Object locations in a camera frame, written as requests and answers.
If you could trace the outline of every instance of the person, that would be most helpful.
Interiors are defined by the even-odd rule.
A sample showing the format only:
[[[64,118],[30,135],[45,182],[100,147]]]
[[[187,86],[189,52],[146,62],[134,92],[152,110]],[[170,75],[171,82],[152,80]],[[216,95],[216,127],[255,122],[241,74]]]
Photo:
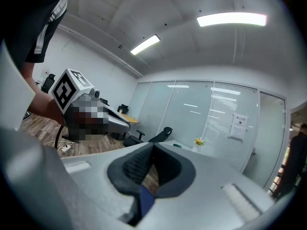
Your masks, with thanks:
[[[274,195],[280,199],[292,191],[296,184],[297,176],[303,177],[303,168],[307,156],[307,124],[302,124],[297,136],[290,142],[290,152],[286,162],[281,182]]]
[[[63,125],[63,117],[51,95],[42,92],[32,78],[35,63],[44,62],[48,44],[64,17],[67,0],[13,0],[4,9],[4,42],[21,75],[35,92],[28,111]]]

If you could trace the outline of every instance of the wooden desk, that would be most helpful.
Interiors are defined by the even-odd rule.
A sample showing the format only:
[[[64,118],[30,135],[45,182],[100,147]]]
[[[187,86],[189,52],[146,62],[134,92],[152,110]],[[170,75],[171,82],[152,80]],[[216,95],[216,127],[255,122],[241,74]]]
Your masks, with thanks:
[[[132,117],[130,117],[126,114],[121,113],[121,115],[131,124],[137,124],[139,122],[138,120],[132,119]]]

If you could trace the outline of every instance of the wooden floor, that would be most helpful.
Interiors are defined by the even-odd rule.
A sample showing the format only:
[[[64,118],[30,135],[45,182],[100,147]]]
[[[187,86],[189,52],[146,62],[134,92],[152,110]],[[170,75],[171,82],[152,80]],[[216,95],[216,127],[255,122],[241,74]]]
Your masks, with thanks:
[[[56,139],[59,128],[60,125],[56,121],[32,114],[28,118],[23,120],[20,126],[20,131],[36,137],[38,140],[41,141],[43,145],[46,144],[46,146],[51,146],[54,148],[54,141]],[[61,132],[59,142],[62,141],[62,135],[67,133],[67,128],[64,127]],[[62,142],[61,144],[59,144],[59,146],[62,147],[64,146],[64,144],[65,143]],[[71,149],[68,150],[66,153],[59,150],[58,154],[60,157],[94,154],[124,148],[122,141],[118,141],[111,138],[109,134],[100,137],[99,140],[83,141],[80,142],[80,144],[67,144],[71,145]],[[144,179],[143,185],[153,194],[155,194],[158,188],[158,176],[154,166]]]

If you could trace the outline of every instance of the white ceiling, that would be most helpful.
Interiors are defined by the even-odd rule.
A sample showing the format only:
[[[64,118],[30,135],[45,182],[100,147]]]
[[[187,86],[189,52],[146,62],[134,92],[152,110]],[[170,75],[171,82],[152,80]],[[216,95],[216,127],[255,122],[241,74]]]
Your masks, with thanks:
[[[67,10],[63,25],[92,39],[141,74],[155,71],[165,59],[202,53],[213,64],[240,63],[245,55],[247,64],[259,55],[276,64],[289,60],[284,53],[289,55],[289,29],[278,0],[69,0]],[[234,10],[266,14],[268,24],[199,27],[196,20]],[[137,56],[130,53],[154,34],[161,38],[159,43]]]

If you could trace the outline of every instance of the black cable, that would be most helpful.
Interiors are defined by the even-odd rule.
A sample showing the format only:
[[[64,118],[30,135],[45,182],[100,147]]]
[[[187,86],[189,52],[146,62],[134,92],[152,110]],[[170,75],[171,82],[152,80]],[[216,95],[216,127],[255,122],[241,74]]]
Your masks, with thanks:
[[[58,149],[59,136],[60,136],[61,131],[62,131],[63,128],[64,128],[64,126],[61,125],[61,127],[59,128],[59,131],[58,131],[58,133],[57,133],[56,141],[55,141],[55,143],[54,143],[54,147],[55,147],[56,149]]]

